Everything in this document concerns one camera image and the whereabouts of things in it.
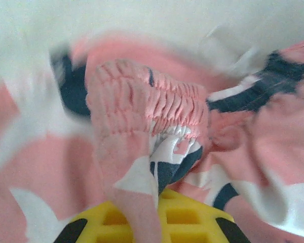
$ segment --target pink garment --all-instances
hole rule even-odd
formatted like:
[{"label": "pink garment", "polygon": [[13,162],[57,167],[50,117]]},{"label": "pink garment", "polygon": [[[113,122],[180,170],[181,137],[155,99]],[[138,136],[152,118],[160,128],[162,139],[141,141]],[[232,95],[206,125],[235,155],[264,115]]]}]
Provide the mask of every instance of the pink garment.
[{"label": "pink garment", "polygon": [[0,85],[0,242],[52,242],[106,199],[137,243],[160,242],[150,162],[201,147],[171,188],[211,205],[231,182],[239,196],[225,210],[251,242],[304,242],[304,82],[257,114],[219,114],[205,100],[230,82],[165,48],[82,41],[73,61],[83,59],[92,122],[64,109],[50,67]]}]

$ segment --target clothing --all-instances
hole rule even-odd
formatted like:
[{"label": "clothing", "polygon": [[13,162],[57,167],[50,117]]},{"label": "clothing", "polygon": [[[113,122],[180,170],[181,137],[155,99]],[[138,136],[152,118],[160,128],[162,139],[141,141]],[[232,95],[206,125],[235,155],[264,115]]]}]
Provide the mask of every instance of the clothing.
[{"label": "clothing", "polygon": [[60,87],[50,66],[5,80],[0,242],[52,242],[107,199],[137,243],[158,242],[166,185],[233,215],[251,242],[304,242],[304,63],[286,53],[230,87],[168,48],[113,36],[72,46]]}]

